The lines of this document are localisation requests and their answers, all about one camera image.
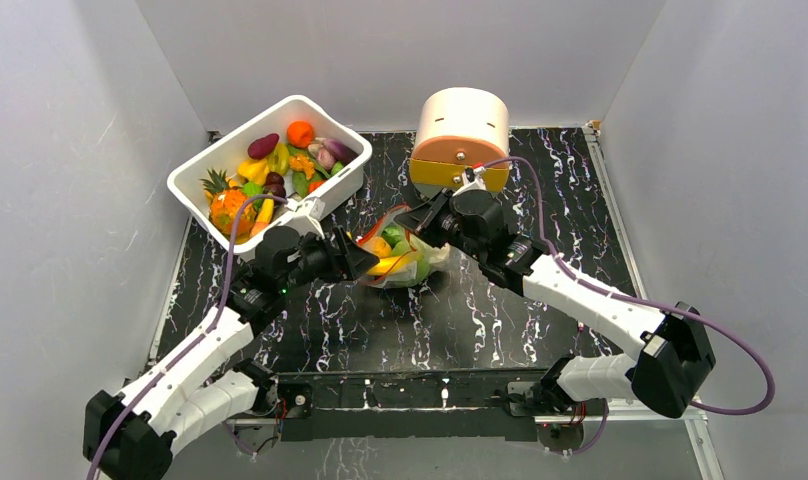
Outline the yellow toy fruit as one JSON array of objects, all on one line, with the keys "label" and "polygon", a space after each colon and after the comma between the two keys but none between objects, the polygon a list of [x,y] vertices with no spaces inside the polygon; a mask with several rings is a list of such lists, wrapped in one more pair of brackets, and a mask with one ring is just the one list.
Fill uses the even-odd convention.
[{"label": "yellow toy fruit", "polygon": [[382,236],[369,238],[362,244],[362,247],[369,253],[377,256],[379,259],[385,259],[392,256],[392,247]]}]

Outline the clear zip top bag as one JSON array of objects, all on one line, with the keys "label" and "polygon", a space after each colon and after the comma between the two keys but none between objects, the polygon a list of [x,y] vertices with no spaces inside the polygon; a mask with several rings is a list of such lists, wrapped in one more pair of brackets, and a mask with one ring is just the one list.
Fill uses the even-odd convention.
[{"label": "clear zip top bag", "polygon": [[409,288],[447,269],[449,245],[432,247],[398,223],[399,216],[409,210],[403,204],[394,206],[370,230],[357,237],[357,244],[379,259],[358,280],[360,284],[378,289]]}]

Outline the toy pineapple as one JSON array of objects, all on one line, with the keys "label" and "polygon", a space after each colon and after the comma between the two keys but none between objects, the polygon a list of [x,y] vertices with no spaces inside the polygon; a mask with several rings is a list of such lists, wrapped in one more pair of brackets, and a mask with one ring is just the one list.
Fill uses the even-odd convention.
[{"label": "toy pineapple", "polygon": [[243,210],[240,207],[249,196],[239,185],[232,185],[224,170],[208,169],[201,180],[205,196],[209,200],[209,220],[226,237],[231,235],[233,224],[239,219],[237,238],[249,237],[256,218],[252,204]]}]

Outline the purple toy sweet potato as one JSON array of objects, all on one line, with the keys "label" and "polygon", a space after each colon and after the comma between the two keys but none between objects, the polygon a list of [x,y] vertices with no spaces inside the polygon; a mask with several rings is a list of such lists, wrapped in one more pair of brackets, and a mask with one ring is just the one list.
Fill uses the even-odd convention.
[{"label": "purple toy sweet potato", "polygon": [[250,159],[261,160],[272,153],[280,141],[277,133],[271,133],[254,140],[247,148],[247,155]]}]

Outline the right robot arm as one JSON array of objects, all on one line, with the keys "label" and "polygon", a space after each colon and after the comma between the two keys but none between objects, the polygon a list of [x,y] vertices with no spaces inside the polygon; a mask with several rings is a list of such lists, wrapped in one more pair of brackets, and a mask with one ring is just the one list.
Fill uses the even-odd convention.
[{"label": "right robot arm", "polygon": [[620,349],[560,358],[518,395],[530,408],[567,414],[588,400],[619,398],[677,419],[715,366],[706,329],[689,319],[689,308],[675,313],[623,302],[620,291],[561,268],[545,242],[508,226],[488,192],[442,191],[395,221],[432,247],[460,250],[492,284],[563,312]]}]

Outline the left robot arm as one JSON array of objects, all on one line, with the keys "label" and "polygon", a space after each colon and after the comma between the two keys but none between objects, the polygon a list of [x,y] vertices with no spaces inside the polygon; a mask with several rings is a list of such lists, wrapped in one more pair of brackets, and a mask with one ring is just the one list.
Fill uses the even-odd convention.
[{"label": "left robot arm", "polygon": [[212,374],[281,315],[291,289],[356,280],[378,262],[341,227],[329,236],[271,228],[252,260],[228,262],[219,303],[187,338],[118,393],[89,400],[88,478],[160,479],[182,449],[228,418],[273,412],[279,391],[261,368],[244,362],[218,379]]}]

